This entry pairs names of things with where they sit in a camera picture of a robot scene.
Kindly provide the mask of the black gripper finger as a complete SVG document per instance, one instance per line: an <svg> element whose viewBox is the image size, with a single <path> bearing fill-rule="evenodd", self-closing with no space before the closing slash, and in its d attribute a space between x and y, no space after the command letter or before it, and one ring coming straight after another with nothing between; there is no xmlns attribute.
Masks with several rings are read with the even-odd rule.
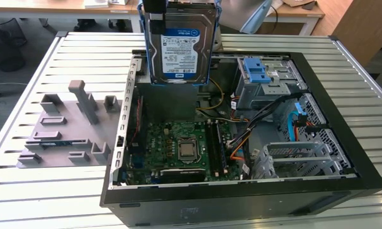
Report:
<svg viewBox="0 0 382 229"><path fill-rule="evenodd" d="M153 34L165 34L166 32L166 0L147 0L146 14L150 19L150 31Z"/></svg>

